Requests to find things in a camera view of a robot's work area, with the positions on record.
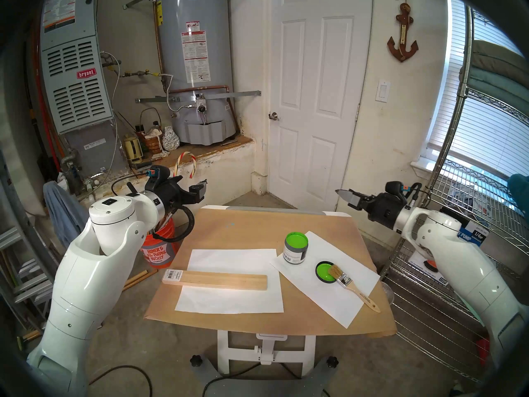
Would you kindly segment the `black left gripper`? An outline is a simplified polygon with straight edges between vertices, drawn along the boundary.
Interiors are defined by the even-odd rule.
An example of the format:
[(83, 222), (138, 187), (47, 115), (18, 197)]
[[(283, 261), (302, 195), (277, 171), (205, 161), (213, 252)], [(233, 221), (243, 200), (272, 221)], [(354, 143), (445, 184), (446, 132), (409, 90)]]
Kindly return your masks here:
[(169, 178), (164, 181), (156, 181), (154, 184), (154, 194), (162, 202), (165, 213), (168, 214), (174, 208), (182, 205), (199, 203), (204, 199), (207, 180), (189, 186), (189, 191), (183, 190), (179, 186), (182, 178)]

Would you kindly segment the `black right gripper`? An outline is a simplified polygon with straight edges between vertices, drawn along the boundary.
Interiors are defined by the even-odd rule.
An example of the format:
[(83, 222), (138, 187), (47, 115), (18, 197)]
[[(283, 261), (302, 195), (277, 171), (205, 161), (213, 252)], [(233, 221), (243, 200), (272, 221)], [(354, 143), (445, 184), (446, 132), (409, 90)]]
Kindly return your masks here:
[(393, 230), (400, 212), (407, 205), (403, 193), (393, 195), (380, 193), (377, 196), (365, 195), (352, 189), (336, 189), (337, 195), (346, 201), (347, 205), (355, 210), (363, 210), (368, 213), (368, 219), (372, 222)]

